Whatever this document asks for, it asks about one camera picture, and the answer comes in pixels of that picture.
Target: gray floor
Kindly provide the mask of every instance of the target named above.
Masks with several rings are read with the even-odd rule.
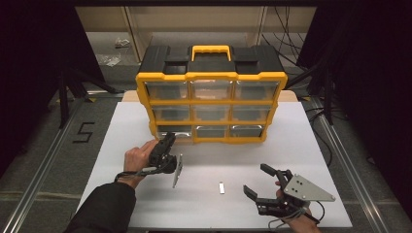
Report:
[[[118,35],[108,35],[106,37],[108,40],[104,40],[101,36],[102,35],[100,35],[100,37],[97,36],[96,40],[100,40],[103,44],[109,43],[107,45],[110,45],[113,38],[116,39],[118,37]],[[267,39],[275,45],[275,38],[268,35]],[[161,44],[165,42],[156,40],[154,43]],[[94,45],[94,48],[98,50],[99,46]],[[286,49],[283,50],[288,57],[293,58],[291,53],[288,54]],[[136,88],[134,77],[138,71],[138,62],[133,60],[133,54],[129,53],[128,57],[130,60],[119,63],[114,67],[101,66],[101,70],[109,85],[117,89],[129,90]],[[285,62],[286,71],[290,73],[290,79],[294,77],[295,74],[301,72],[300,69],[291,66],[286,60],[283,60],[283,62]],[[318,96],[307,95],[305,87],[308,82],[309,79],[292,87],[292,90],[298,97],[308,97],[300,99],[306,110],[313,109],[313,100],[318,98]],[[99,90],[99,88],[89,83],[85,83],[85,86],[88,90]],[[36,174],[45,155],[48,153],[50,145],[57,134],[60,123],[59,103],[57,99],[58,96],[56,95],[50,101],[50,111],[44,114],[42,122],[38,125],[30,141],[25,145],[26,153],[16,157],[6,174],[0,180],[1,226],[4,226],[8,221],[8,217],[15,209],[22,193],[32,181],[32,178]],[[120,96],[96,95],[81,103],[64,138],[64,142],[56,154],[48,175],[41,185],[19,232],[61,232],[64,230],[71,216],[76,212],[80,198],[86,187],[88,176],[91,173],[100,146],[104,140],[112,114],[119,101],[121,101]],[[361,179],[371,195],[373,202],[382,214],[383,220],[389,228],[389,232],[412,232],[411,220],[402,210],[379,170],[366,159],[369,154],[363,147],[361,139],[353,128],[351,121],[347,119],[345,114],[339,109],[337,100],[334,101],[334,107],[334,127],[353,161],[356,170],[361,174]],[[308,112],[308,119],[315,113],[316,111]],[[85,140],[87,137],[87,135],[78,134],[84,122],[89,124],[84,126],[83,131],[92,132],[92,135],[88,143],[76,144],[74,143],[75,141]],[[326,140],[326,132],[321,126],[319,119],[314,122],[314,130],[320,135],[320,137],[317,137],[319,146],[326,162],[328,162],[330,160],[330,154],[327,147],[330,147],[330,143]],[[322,229],[322,231],[373,232],[371,224],[336,154],[333,154],[332,158],[329,171],[354,227],[351,229]]]

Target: white tabletop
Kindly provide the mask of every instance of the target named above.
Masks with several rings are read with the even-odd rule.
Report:
[[[152,139],[149,119],[140,103],[118,103],[80,205],[99,185],[112,182],[122,171],[128,149]],[[130,227],[168,230],[267,230],[274,216],[260,216],[243,185],[259,197],[275,198],[276,177],[259,169],[261,163],[290,169],[336,197],[324,202],[320,227],[352,227],[340,196],[300,103],[279,103],[267,139],[261,144],[175,144],[171,154],[183,154],[184,168],[176,188],[173,174],[147,176],[136,189]],[[225,194],[220,194],[219,183]],[[322,215],[317,203],[314,217]]]

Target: box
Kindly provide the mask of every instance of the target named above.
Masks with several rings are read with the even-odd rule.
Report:
[[[137,93],[158,139],[260,143],[288,77],[271,46],[149,46]]]

